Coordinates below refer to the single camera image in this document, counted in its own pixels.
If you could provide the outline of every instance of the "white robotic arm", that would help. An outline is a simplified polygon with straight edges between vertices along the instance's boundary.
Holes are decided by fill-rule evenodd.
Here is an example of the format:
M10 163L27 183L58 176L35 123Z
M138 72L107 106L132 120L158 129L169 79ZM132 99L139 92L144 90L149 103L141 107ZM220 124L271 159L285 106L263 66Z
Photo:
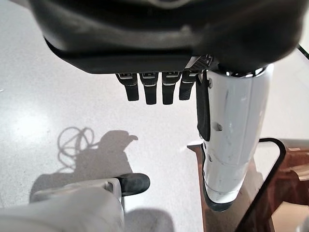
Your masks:
M203 144L203 176L213 210L227 209L241 188L259 140L272 72L273 65L247 74L207 72L210 137Z

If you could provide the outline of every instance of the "metal bolt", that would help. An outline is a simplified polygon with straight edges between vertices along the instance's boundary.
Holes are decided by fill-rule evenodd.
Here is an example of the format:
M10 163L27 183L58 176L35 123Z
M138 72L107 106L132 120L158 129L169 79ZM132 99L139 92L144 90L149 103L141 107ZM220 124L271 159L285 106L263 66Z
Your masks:
M208 88L212 88L212 79L211 78L209 78L209 80L208 80Z

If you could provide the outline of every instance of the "white speckled surface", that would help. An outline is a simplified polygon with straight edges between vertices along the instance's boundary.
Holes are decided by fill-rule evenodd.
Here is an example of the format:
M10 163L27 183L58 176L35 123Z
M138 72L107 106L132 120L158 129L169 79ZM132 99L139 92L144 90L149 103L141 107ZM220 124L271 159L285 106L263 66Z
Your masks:
M202 231L197 162L186 149L198 139L194 91L189 101L163 106L158 90L158 104L147 106L140 86L140 100L127 102L114 75L87 74L57 58L30 12L6 0L0 1L0 51L1 207L28 203L31 189L142 172L151 187L126 198L130 231L145 231L152 218L159 218L152 231ZM308 64L295 51L275 65L263 136L309 138ZM76 151L69 148L75 140L64 145L76 134L67 130L60 156L76 159L66 158L75 166L62 169L57 139L69 127L90 128L94 139L87 149L82 140Z

